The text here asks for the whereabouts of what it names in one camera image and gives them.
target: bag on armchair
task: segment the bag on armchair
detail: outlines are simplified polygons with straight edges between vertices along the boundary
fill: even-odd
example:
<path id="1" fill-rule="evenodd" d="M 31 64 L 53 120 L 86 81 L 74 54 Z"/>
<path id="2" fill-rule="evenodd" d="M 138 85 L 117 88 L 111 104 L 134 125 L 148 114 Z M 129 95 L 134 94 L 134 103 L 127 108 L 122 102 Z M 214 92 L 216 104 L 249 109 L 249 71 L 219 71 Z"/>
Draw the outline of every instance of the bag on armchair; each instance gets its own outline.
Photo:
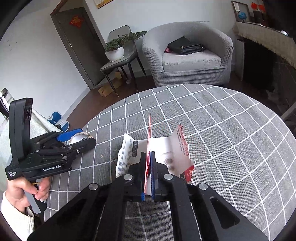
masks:
<path id="1" fill-rule="evenodd" d="M 187 55 L 206 50 L 201 44 L 192 44 L 185 36 L 169 43 L 168 48 L 179 55 Z"/>

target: gray checkered tablecloth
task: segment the gray checkered tablecloth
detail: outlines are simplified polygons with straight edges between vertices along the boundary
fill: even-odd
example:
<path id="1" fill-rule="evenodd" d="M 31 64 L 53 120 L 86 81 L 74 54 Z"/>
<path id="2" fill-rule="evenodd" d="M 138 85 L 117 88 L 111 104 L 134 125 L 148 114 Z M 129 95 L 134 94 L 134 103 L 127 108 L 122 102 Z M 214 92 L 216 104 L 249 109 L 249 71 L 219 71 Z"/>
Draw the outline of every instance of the gray checkered tablecloth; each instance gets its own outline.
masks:
<path id="1" fill-rule="evenodd" d="M 96 147 L 72 171 L 54 176 L 47 220 L 89 183 L 115 178 L 123 134 L 169 136 L 183 124 L 193 184 L 205 182 L 273 240 L 296 207 L 296 140 L 283 121 L 258 101 L 210 85 L 163 86 L 134 94 L 99 113 L 85 127 Z M 128 203 L 124 240 L 173 240 L 167 203 Z"/>

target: chair leg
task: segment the chair leg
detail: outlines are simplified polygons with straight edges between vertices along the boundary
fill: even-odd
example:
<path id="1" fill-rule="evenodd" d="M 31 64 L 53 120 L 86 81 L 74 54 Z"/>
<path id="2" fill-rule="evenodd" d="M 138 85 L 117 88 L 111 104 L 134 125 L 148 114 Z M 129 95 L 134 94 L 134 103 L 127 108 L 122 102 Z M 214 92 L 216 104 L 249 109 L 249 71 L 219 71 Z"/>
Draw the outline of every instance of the chair leg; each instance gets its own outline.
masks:
<path id="1" fill-rule="evenodd" d="M 139 62 L 139 65 L 140 65 L 140 67 L 141 67 L 141 69 L 142 69 L 144 75 L 147 77 L 146 72 L 145 72 L 145 69 L 144 69 L 144 67 L 143 67 L 143 64 L 141 63 L 141 60 L 140 60 L 140 58 L 139 58 L 138 56 L 137 56 L 137 60 L 138 60 L 138 62 Z"/>
<path id="2" fill-rule="evenodd" d="M 117 97 L 119 97 L 119 95 L 117 94 L 116 89 L 114 88 L 114 85 L 112 84 L 112 81 L 110 80 L 109 76 L 106 73 L 104 73 L 104 75 L 105 75 L 106 79 L 108 80 L 109 84 L 111 85 L 112 89 L 114 90 L 115 94 L 117 95 Z"/>
<path id="3" fill-rule="evenodd" d="M 123 72 L 124 76 L 125 76 L 125 77 L 126 77 L 126 79 L 128 80 L 128 76 L 126 75 L 126 72 L 125 72 L 124 68 L 123 68 L 122 66 L 121 66 L 120 68 L 121 68 L 121 70 L 122 70 L 122 72 Z"/>
<path id="4" fill-rule="evenodd" d="M 138 91 L 138 86 L 137 86 L 137 83 L 136 83 L 136 78 L 135 78 L 135 75 L 133 74 L 133 69 L 131 68 L 131 63 L 128 63 L 128 68 L 129 68 L 129 70 L 130 70 L 131 77 L 132 77 L 132 79 L 133 79 L 133 81 L 134 81 L 134 83 L 135 83 L 136 91 L 139 92 L 139 91 Z"/>

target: globe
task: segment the globe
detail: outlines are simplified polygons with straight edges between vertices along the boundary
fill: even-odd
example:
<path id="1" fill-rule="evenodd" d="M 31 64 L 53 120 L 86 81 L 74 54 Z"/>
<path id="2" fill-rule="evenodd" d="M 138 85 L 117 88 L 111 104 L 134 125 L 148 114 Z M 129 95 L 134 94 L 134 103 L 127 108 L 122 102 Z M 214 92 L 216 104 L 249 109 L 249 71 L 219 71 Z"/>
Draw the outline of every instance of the globe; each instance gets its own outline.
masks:
<path id="1" fill-rule="evenodd" d="M 245 20 L 247 19 L 247 15 L 246 15 L 244 12 L 242 12 L 242 11 L 239 11 L 239 12 L 237 13 L 237 15 L 238 15 L 238 17 L 239 17 L 241 20 L 243 20 L 243 21 L 245 21 Z"/>

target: hand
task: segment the hand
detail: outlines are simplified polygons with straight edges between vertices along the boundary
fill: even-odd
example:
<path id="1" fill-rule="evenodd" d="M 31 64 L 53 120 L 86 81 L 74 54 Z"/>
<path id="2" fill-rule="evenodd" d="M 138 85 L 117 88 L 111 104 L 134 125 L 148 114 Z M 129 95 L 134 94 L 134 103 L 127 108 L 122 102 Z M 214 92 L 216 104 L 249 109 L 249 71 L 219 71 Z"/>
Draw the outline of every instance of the hand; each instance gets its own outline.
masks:
<path id="1" fill-rule="evenodd" d="M 35 198 L 40 201 L 44 201 L 48 198 L 50 188 L 50 177 L 42 179 L 39 185 L 39 190 L 34 187 L 24 177 L 19 177 L 12 181 L 8 181 L 7 190 L 5 196 L 7 200 L 20 212 L 25 213 L 26 207 L 30 206 L 30 203 L 24 193 L 24 190 L 28 193 L 35 195 Z"/>

